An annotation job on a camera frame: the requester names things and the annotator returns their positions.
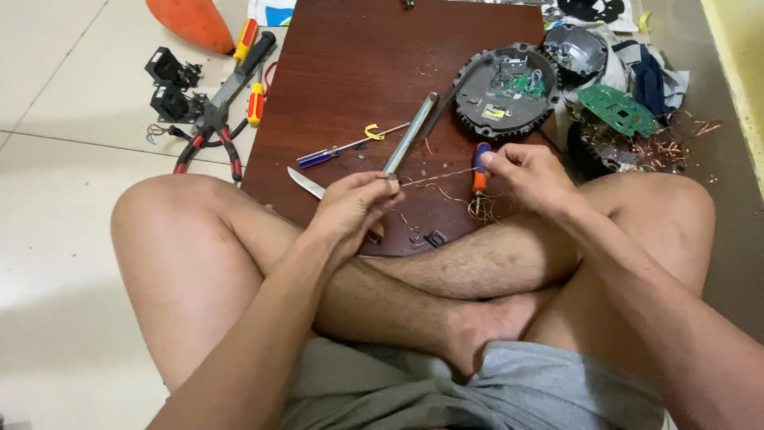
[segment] foot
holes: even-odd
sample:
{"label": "foot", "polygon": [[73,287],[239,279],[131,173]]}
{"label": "foot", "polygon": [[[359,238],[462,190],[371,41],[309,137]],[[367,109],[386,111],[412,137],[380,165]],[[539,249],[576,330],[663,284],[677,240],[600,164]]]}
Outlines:
{"label": "foot", "polygon": [[470,303],[449,320],[446,360],[466,377],[474,375],[483,361],[483,349],[493,340],[522,340],[539,313],[560,288],[511,295],[485,303]]}

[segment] brown wooden board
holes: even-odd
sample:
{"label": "brown wooden board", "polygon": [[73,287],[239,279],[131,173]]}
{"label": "brown wooden board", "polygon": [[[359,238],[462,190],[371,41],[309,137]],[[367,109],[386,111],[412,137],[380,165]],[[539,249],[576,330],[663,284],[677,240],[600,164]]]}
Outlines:
{"label": "brown wooden board", "polygon": [[[430,91],[448,95],[457,70],[472,55],[517,41],[538,45],[543,35],[536,6],[416,0],[414,9],[404,11],[398,0],[299,0],[241,189],[306,227],[318,200],[287,174],[287,166],[297,169],[298,157],[357,141],[366,125],[384,130],[411,121]],[[554,116],[544,128],[556,136]],[[350,173],[381,170],[404,132],[302,173],[328,187]],[[527,140],[543,143],[537,133]],[[469,168],[476,142],[449,107],[429,136],[433,155],[424,141],[415,142],[398,173],[417,180]],[[471,199],[471,174],[437,184],[453,198]],[[454,240],[484,225],[469,216],[465,204],[434,187],[411,187],[406,194],[398,210],[425,234],[437,229]],[[363,254],[405,256],[431,249],[412,245],[416,234],[397,213],[382,223],[384,240],[365,243]]]}

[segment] orange and blue screwdriver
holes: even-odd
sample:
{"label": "orange and blue screwdriver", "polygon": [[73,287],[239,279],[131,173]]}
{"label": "orange and blue screwdriver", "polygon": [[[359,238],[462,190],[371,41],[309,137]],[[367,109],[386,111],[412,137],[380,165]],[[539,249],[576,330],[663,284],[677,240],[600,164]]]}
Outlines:
{"label": "orange and blue screwdriver", "polygon": [[475,169],[474,180],[472,181],[472,194],[476,200],[475,215],[480,213],[481,199],[485,196],[486,190],[485,166],[483,165],[483,161],[480,160],[480,156],[485,152],[490,152],[490,145],[486,142],[482,142],[475,149],[475,154],[472,158],[472,167]]}
{"label": "orange and blue screwdriver", "polygon": [[249,106],[247,107],[247,121],[253,127],[257,127],[260,124],[260,120],[263,118],[263,102],[265,101],[265,91],[263,89],[263,69],[264,63],[260,63],[260,72],[257,77],[257,82],[252,84],[252,94],[249,96]]}
{"label": "orange and blue screwdriver", "polygon": [[244,63],[244,59],[247,58],[249,48],[252,46],[252,41],[257,37],[257,21],[252,18],[247,18],[244,22],[244,28],[241,29],[238,43],[236,44],[236,51],[234,51],[234,60],[241,66]]}

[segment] hand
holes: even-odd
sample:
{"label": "hand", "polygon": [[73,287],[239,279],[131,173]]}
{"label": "hand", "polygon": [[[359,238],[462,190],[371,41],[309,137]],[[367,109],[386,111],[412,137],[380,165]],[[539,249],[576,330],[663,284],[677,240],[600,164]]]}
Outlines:
{"label": "hand", "polygon": [[337,242],[330,261],[334,268],[358,251],[374,221],[406,197],[398,181],[388,181],[385,176],[382,171],[351,174],[324,192],[306,233]]}
{"label": "hand", "polygon": [[580,195],[546,146],[510,143],[484,153],[481,160],[492,176],[506,181],[522,205],[540,215],[553,217]]}

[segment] gray shorts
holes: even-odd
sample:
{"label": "gray shorts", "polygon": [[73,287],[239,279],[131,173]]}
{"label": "gray shorts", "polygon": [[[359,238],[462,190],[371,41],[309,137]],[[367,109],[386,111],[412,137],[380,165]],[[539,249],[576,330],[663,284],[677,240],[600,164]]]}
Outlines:
{"label": "gray shorts", "polygon": [[645,383],[546,345],[492,342],[467,385],[449,376],[442,361],[421,354],[314,339],[282,428],[673,428]]}

